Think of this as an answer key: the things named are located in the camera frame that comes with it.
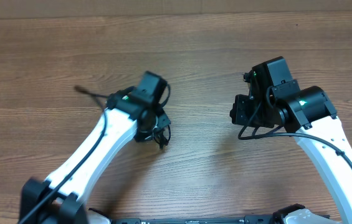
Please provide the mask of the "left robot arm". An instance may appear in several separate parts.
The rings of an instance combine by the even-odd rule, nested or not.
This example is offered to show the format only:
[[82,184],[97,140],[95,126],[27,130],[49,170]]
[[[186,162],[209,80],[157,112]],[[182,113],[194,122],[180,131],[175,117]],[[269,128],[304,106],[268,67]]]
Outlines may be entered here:
[[102,114],[77,150],[43,181],[29,179],[21,190],[19,223],[111,223],[102,212],[86,208],[92,190],[117,153],[131,140],[154,141],[162,149],[171,139],[171,121],[164,112],[170,84],[146,71],[138,86],[106,96],[81,86]]

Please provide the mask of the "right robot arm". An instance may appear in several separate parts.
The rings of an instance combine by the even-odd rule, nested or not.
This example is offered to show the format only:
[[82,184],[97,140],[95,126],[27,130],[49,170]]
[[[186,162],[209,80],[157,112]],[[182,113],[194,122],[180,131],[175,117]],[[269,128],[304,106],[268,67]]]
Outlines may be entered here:
[[243,75],[248,95],[236,95],[230,111],[241,141],[293,137],[335,201],[342,223],[352,223],[352,147],[337,110],[318,86],[301,89],[283,57]]

